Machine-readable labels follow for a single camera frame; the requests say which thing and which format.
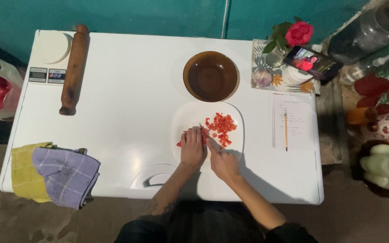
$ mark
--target spiral notebook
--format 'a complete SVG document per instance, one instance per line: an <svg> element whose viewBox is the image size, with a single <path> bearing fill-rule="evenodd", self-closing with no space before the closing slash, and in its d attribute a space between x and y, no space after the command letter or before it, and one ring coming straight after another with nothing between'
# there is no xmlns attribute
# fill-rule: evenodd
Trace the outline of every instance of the spiral notebook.
<svg viewBox="0 0 389 243"><path fill-rule="evenodd" d="M284 109L287 112L288 150L315 149L312 98L288 94L273 95L273 147L285 150Z"/></svg>

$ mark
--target orange pen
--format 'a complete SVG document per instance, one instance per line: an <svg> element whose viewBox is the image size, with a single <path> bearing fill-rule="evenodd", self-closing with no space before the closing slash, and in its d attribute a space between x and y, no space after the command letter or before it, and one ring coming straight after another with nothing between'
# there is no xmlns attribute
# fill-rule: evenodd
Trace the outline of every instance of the orange pen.
<svg viewBox="0 0 389 243"><path fill-rule="evenodd" d="M284 109L284 140L286 141L286 151L287 151L287 112L286 112L286 108Z"/></svg>

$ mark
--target rolling pin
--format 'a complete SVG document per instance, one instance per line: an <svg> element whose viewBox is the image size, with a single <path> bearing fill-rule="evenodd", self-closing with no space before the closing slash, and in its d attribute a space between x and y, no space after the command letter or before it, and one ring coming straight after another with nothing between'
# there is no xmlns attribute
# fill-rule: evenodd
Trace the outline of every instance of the rolling pin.
<svg viewBox="0 0 389 243"><path fill-rule="evenodd" d="M71 43L70 57L68 58L64 86L62 87L59 111L61 115L74 115L79 98L79 88L86 59L88 28L83 24L76 25L76 33Z"/></svg>

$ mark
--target smartphone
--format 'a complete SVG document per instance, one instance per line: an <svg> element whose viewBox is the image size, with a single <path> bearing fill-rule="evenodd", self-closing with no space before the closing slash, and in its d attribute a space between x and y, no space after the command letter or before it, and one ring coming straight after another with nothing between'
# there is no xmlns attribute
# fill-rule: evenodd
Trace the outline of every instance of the smartphone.
<svg viewBox="0 0 389 243"><path fill-rule="evenodd" d="M322 53L296 45L284 58L284 63L307 72L321 80L335 76L343 64Z"/></svg>

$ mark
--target bowl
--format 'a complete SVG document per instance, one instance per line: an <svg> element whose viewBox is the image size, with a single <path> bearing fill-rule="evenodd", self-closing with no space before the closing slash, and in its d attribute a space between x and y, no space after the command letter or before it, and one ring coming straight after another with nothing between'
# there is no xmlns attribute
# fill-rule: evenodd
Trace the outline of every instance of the bowl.
<svg viewBox="0 0 389 243"><path fill-rule="evenodd" d="M227 56L219 52L201 52L188 60L183 80L186 89L195 98L217 102L234 92L238 72Z"/></svg>

